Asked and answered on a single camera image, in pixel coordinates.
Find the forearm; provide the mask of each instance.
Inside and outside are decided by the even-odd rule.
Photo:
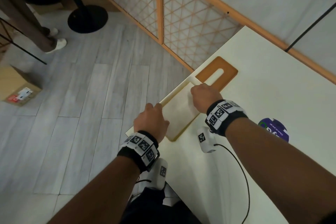
[[[140,170],[132,159],[118,156],[49,222],[120,222]]]
[[[226,137],[240,161],[291,223],[317,223],[336,210],[336,177],[311,158],[246,118]]]

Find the purple round lid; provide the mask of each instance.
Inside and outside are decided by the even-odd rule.
[[[276,119],[265,118],[259,123],[259,126],[266,128],[269,132],[289,142],[289,135],[285,126]]]

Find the person's left hand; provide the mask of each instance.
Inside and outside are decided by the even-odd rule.
[[[161,143],[166,135],[169,121],[165,120],[162,115],[162,105],[157,103],[155,107],[147,103],[145,111],[140,113],[134,120],[134,132],[140,130],[150,133],[158,143]]]

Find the hand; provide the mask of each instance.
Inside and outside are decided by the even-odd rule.
[[[165,120],[162,115],[162,105],[157,103],[155,107],[147,103],[145,111],[140,113],[134,120],[134,132],[140,130],[150,133],[158,143],[161,143],[166,135],[169,121]]]
[[[218,90],[205,83],[192,87],[190,92],[192,94],[194,106],[201,113],[207,113],[210,105],[223,99]]]

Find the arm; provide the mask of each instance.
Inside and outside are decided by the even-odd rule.
[[[206,113],[222,99],[208,85],[191,89]],[[307,155],[247,118],[235,119],[225,135],[253,180],[289,223],[318,223],[336,210],[336,177]]]
[[[134,120],[134,131],[146,131],[160,143],[168,128],[162,106],[146,104]],[[48,224],[117,224],[126,208],[140,169],[128,157],[116,157],[99,175],[67,203]]]

